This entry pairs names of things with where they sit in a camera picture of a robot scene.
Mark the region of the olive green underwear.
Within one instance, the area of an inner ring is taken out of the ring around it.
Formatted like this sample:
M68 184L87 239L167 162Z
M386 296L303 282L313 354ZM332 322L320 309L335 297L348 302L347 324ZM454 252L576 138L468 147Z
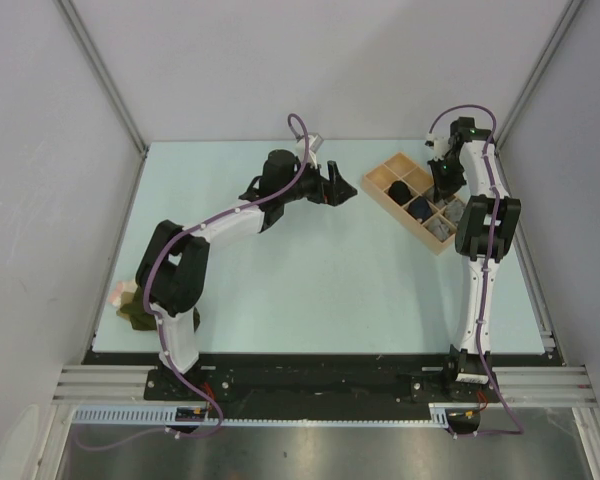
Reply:
M156 331L153 315L146 312L143 304L143 291L138 287L134 293L123 292L116 314L127 320L134 331Z

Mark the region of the grey beige underwear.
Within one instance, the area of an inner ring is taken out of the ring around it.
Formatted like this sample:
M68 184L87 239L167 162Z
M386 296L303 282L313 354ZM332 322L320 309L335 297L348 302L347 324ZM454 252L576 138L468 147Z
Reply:
M431 203L445 202L444 197L439 193L438 189L435 186L431 186L428 190L426 190L424 193L424 197Z

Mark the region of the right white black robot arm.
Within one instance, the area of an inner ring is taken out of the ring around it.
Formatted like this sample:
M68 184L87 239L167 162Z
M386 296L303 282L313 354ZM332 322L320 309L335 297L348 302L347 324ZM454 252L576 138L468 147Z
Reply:
M434 151L428 162L434 200L449 200L463 187L470 191L454 240L467 278L466 312L453 349L467 356L490 351L495 278L511 249L521 213L521 202L509 194L497 171L493 133L492 128L477 127L471 117L460 117L451 123L447 137L430 133L426 141Z

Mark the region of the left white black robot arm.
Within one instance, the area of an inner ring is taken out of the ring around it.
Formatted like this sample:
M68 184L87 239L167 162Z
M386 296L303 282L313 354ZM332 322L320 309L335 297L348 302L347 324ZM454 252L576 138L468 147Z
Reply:
M170 220L156 226L135 282L142 290L142 305L156 320L160 359L171 368L165 385L177 398L190 399L201 387L200 374L191 369L199 360L193 312L203 293L210 255L268 230L291 202L306 199L335 207L357 195L336 162L329 161L327 171L323 177L313 153L301 160L288 150L273 150L262 173L227 211L195 227Z

